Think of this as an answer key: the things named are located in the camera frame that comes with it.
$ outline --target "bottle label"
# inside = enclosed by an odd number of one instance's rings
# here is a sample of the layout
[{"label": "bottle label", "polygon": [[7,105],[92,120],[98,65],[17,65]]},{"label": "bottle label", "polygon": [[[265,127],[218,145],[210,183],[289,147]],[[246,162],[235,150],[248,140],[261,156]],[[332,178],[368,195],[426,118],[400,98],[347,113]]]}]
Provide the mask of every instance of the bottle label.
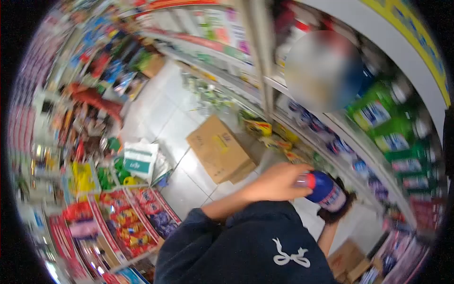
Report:
[{"label": "bottle label", "polygon": [[333,183],[331,192],[318,204],[330,212],[337,212],[344,206],[345,201],[346,196],[342,189],[336,183]]},{"label": "bottle label", "polygon": [[429,180],[427,177],[408,177],[402,179],[402,185],[405,189],[428,188]]},{"label": "bottle label", "polygon": [[367,104],[353,115],[353,119],[363,130],[374,128],[390,118],[390,114],[379,101]]},{"label": "bottle label", "polygon": [[421,163],[417,159],[400,159],[392,161],[391,165],[396,172],[419,172],[422,170]]},{"label": "bottle label", "polygon": [[382,152],[401,151],[410,147],[405,137],[400,133],[379,136],[375,138],[375,143]]}]

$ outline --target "bottled drink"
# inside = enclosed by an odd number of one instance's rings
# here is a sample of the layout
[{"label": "bottled drink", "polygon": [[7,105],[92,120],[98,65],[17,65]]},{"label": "bottled drink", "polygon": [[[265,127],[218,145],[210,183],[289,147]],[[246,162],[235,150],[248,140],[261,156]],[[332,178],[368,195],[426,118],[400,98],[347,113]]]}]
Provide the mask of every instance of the bottled drink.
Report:
[{"label": "bottled drink", "polygon": [[339,211],[346,202],[346,196],[336,182],[327,174],[317,170],[301,174],[295,186],[312,189],[312,194],[306,198],[330,212]]}]

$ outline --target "red package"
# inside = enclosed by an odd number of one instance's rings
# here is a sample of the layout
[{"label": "red package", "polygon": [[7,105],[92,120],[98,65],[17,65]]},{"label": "red package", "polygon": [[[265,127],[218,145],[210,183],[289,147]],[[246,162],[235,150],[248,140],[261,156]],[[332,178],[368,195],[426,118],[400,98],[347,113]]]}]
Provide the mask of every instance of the red package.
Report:
[{"label": "red package", "polygon": [[159,201],[155,201],[142,205],[142,210],[145,214],[155,215],[163,211],[164,207],[159,203]]},{"label": "red package", "polygon": [[123,191],[101,193],[99,203],[111,214],[131,208]]},{"label": "red package", "polygon": [[69,205],[63,210],[63,217],[67,221],[74,222],[93,219],[93,213],[88,201],[83,201]]},{"label": "red package", "polygon": [[146,204],[156,200],[151,188],[142,187],[139,189],[132,189],[131,192],[140,204]]},{"label": "red package", "polygon": [[133,248],[137,246],[143,246],[149,242],[153,242],[153,239],[147,231],[142,231],[134,234],[122,234],[121,239],[127,247]]},{"label": "red package", "polygon": [[126,209],[117,214],[111,214],[110,219],[117,222],[120,227],[127,227],[139,221],[133,209]]},{"label": "red package", "polygon": [[146,252],[147,250],[151,250],[156,245],[157,244],[154,241],[152,241],[152,243],[150,243],[150,244],[145,244],[143,246],[133,247],[133,248],[130,248],[129,250],[131,251],[131,255],[133,257],[137,257],[137,256],[143,254],[144,252]]},{"label": "red package", "polygon": [[136,223],[130,224],[126,228],[117,228],[117,234],[120,238],[124,238],[123,237],[124,235],[126,236],[127,234],[138,233],[143,230],[145,230],[143,224],[141,222],[136,222]]}]

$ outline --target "cardboard box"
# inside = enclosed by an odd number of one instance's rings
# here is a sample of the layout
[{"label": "cardboard box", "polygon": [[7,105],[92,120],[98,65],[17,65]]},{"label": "cardboard box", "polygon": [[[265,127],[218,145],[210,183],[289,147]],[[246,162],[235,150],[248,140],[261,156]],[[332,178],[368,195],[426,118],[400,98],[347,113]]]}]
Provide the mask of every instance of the cardboard box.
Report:
[{"label": "cardboard box", "polygon": [[256,168],[230,129],[215,115],[192,132],[186,141],[216,184],[236,183]]},{"label": "cardboard box", "polygon": [[328,265],[334,278],[337,278],[342,273],[352,271],[363,259],[365,259],[364,253],[352,240],[347,239],[337,251],[329,256]]},{"label": "cardboard box", "polygon": [[148,65],[145,69],[141,70],[142,74],[149,78],[153,78],[164,66],[165,60],[158,54],[153,54],[148,60]]}]

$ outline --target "yellow package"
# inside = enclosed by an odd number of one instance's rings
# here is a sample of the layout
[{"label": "yellow package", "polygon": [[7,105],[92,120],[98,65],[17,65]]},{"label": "yellow package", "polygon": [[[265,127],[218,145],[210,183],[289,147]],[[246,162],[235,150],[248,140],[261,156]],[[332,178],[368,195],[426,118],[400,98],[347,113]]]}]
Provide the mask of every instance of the yellow package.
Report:
[{"label": "yellow package", "polygon": [[279,134],[282,138],[284,138],[285,140],[287,141],[290,141],[292,143],[298,143],[300,141],[300,139],[298,138],[298,136],[296,136],[295,134],[293,134],[293,132],[291,132],[290,130],[288,130],[287,128],[285,128],[282,124],[280,123],[275,123],[275,127],[274,127],[274,132],[276,132],[277,134]]},{"label": "yellow package", "polygon": [[271,136],[272,126],[264,121],[244,120],[246,131],[257,137]]},{"label": "yellow package", "polygon": [[290,142],[284,141],[277,135],[272,135],[271,137],[261,137],[259,140],[263,142],[267,148],[283,151],[287,151],[292,148],[292,144]]},{"label": "yellow package", "polygon": [[307,157],[304,153],[293,150],[293,151],[284,151],[285,156],[292,164],[312,164],[311,159]]}]

